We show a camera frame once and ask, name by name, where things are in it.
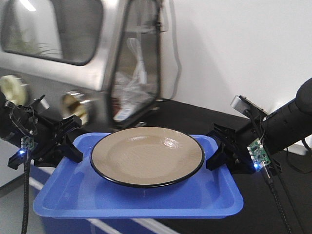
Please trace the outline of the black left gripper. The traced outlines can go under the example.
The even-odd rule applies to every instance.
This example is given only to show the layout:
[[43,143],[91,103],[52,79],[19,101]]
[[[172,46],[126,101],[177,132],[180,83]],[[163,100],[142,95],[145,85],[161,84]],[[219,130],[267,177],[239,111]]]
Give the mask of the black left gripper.
[[[32,152],[32,159],[41,158],[50,148],[57,145],[59,134],[67,134],[82,126],[82,120],[72,115],[63,119],[59,123],[47,119],[36,112],[33,105],[28,107],[17,106],[12,102],[7,102],[7,142],[20,146],[23,136],[33,137],[36,147]],[[78,150],[70,138],[65,135],[62,143],[58,146],[61,154],[75,163],[83,160],[83,153]]]

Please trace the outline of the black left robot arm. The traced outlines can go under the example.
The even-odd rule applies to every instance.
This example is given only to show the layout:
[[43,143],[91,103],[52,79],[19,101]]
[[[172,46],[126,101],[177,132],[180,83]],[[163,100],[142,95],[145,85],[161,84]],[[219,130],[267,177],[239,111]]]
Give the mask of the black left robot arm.
[[0,138],[19,150],[9,158],[8,167],[16,170],[24,162],[27,150],[37,167],[57,167],[63,157],[80,163],[83,154],[68,134],[81,127],[75,115],[56,121],[42,115],[44,97],[29,106],[15,105],[0,95]]

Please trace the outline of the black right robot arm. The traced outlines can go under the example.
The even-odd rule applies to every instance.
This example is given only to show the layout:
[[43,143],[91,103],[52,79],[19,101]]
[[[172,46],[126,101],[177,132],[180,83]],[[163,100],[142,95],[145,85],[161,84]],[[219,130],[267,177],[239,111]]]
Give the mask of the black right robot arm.
[[249,121],[238,130],[214,124],[208,136],[218,143],[206,161],[214,170],[227,165],[234,174],[252,174],[271,163],[273,155],[312,134],[312,81],[304,82],[294,99],[268,114],[244,96],[235,96],[231,107]]

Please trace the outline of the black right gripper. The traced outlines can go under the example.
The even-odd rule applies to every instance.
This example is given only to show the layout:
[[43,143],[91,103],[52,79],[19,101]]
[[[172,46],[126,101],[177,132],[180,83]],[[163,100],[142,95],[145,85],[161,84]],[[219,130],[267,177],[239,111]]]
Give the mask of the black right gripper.
[[[277,175],[282,172],[281,165],[278,161],[272,157],[272,152],[269,150],[269,145],[265,142],[265,130],[261,126],[262,116],[256,116],[255,114],[248,114],[250,122],[244,125],[239,130],[235,131],[233,128],[212,124],[212,129],[206,134],[211,137],[217,143],[217,150],[215,153],[206,160],[206,168],[213,171],[220,166],[226,164],[232,156],[232,152],[226,147],[225,144],[233,144],[237,152],[234,153],[237,156],[238,162],[234,164],[233,173],[235,174],[254,174],[256,172],[268,171],[269,175]],[[266,150],[271,163],[268,166],[263,167],[260,171],[254,168],[251,156],[247,150],[249,144],[255,139],[260,139],[264,149]]]

